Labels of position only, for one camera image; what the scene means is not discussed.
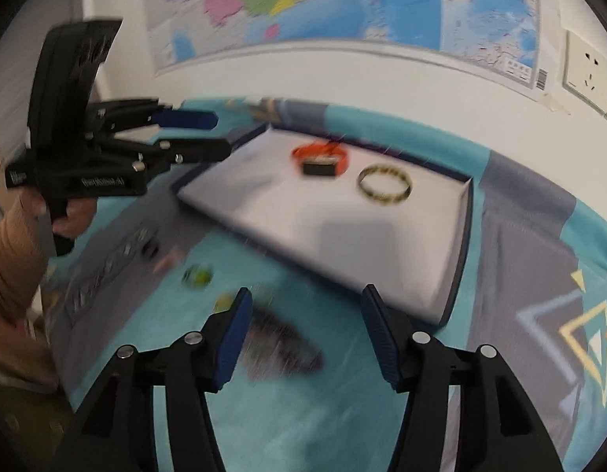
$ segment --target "bracelet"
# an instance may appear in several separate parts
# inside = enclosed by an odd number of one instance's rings
[[[385,175],[390,175],[391,177],[395,177],[406,185],[406,189],[403,192],[396,194],[388,194],[372,190],[371,188],[366,187],[365,184],[362,182],[364,181],[365,177],[371,175],[372,173],[382,173]],[[401,168],[394,167],[393,165],[372,165],[371,167],[365,168],[358,175],[358,189],[368,199],[384,206],[391,206],[399,204],[408,199],[410,192],[413,189],[413,183],[410,180],[408,174]]]
[[[290,153],[304,175],[339,177],[348,167],[348,154],[334,142],[313,142]]]

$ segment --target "yellow triangle pattern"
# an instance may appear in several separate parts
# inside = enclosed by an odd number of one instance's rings
[[[603,300],[588,312],[568,321],[568,323],[559,329],[559,333],[566,341],[568,346],[570,346],[570,349],[572,349],[576,357],[583,364],[585,370],[592,378],[594,378],[594,381],[598,383],[598,386],[600,386],[601,402],[603,403],[604,407],[607,406],[607,365],[605,369],[605,377],[603,378],[601,376],[600,369],[588,355],[587,349],[583,349],[573,336],[573,332],[577,328],[584,326],[586,323],[599,315],[603,315],[605,317],[605,326],[607,327],[607,300]],[[605,350],[605,355],[605,363],[607,364],[607,348]]]
[[[582,292],[585,292],[585,282],[583,280],[583,272],[581,270],[576,270],[570,274],[572,280],[576,282],[576,285],[581,288]]]

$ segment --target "wall socket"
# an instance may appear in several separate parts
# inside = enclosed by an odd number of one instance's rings
[[[607,113],[607,59],[572,32],[568,32],[563,83],[593,107]]]

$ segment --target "gold bangle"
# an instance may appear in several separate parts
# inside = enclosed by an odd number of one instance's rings
[[[406,189],[402,193],[389,194],[377,192],[371,188],[367,188],[362,181],[364,181],[364,178],[372,173],[382,173],[395,177],[406,185]],[[358,189],[365,197],[374,201],[375,203],[382,204],[383,206],[392,206],[408,199],[410,192],[413,189],[413,183],[408,174],[401,168],[394,167],[393,165],[372,165],[371,167],[365,168],[360,174],[358,174]]]

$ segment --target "barcode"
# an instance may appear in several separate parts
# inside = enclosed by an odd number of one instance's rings
[[[548,73],[543,69],[540,69],[539,74],[537,75],[537,88],[539,90],[546,89],[546,80],[548,80]]]

